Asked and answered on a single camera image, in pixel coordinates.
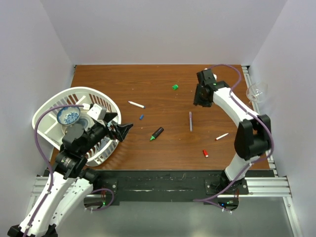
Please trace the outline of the purple marker pen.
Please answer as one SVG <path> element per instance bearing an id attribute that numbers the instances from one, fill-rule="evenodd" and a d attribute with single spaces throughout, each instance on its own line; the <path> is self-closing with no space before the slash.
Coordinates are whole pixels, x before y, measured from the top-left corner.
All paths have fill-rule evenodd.
<path id="1" fill-rule="evenodd" d="M 189 112 L 189 126 L 190 126 L 190 132 L 193 131 L 193 117 L 192 117 L 192 112 Z"/>

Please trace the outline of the black green highlighter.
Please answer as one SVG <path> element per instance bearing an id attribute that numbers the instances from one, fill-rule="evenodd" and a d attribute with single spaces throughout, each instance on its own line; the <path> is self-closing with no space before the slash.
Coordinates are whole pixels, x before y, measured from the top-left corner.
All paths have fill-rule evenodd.
<path id="1" fill-rule="evenodd" d="M 158 136 L 160 136 L 160 134 L 164 131 L 163 127 L 160 127 L 159 129 L 157 129 L 150 137 L 150 141 L 155 140 Z"/>

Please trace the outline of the white red-tipped marker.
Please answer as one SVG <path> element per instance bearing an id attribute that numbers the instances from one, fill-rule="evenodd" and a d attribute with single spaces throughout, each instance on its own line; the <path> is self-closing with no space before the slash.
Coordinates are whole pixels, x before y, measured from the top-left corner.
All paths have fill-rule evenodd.
<path id="1" fill-rule="evenodd" d="M 215 141 L 218 141 L 218 140 L 226 137 L 227 135 L 229 135 L 229 133 L 222 134 L 222 135 L 218 136 L 217 138 L 215 138 Z"/>

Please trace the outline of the red pen cap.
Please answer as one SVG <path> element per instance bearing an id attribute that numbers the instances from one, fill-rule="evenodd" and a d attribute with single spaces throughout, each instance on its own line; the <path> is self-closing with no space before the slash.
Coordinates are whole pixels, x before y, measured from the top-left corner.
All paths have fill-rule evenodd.
<path id="1" fill-rule="evenodd" d="M 208 152 L 205 149 L 203 149 L 202 152 L 205 158 L 209 157 Z"/>

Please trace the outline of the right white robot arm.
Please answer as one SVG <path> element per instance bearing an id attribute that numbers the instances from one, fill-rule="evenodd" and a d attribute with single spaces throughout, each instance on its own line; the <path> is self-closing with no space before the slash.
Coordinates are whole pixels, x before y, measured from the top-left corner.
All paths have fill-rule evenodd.
<path id="1" fill-rule="evenodd" d="M 197 73 L 198 84 L 194 105 L 219 106 L 237 126 L 234 141 L 235 155 L 221 174 L 220 189 L 231 194 L 237 189 L 237 181 L 260 156 L 272 148 L 271 120 L 248 108 L 224 81 L 217 81 L 210 69 Z"/>

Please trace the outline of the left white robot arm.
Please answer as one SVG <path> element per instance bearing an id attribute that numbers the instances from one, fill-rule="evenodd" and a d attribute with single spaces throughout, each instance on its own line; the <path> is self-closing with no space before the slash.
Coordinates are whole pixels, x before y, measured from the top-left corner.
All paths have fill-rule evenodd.
<path id="1" fill-rule="evenodd" d="M 64 194 L 77 179 L 85 181 L 84 190 L 96 194 L 102 189 L 102 181 L 88 170 L 83 170 L 86 153 L 104 137 L 122 142 L 133 125 L 113 123 L 111 127 L 97 122 L 88 131 L 79 124 L 70 126 L 63 138 L 61 150 L 54 165 L 48 165 L 49 179 L 35 206 L 20 225 L 12 226 L 10 237 L 56 236 L 56 224 L 50 222 L 54 211 L 64 202 Z"/>

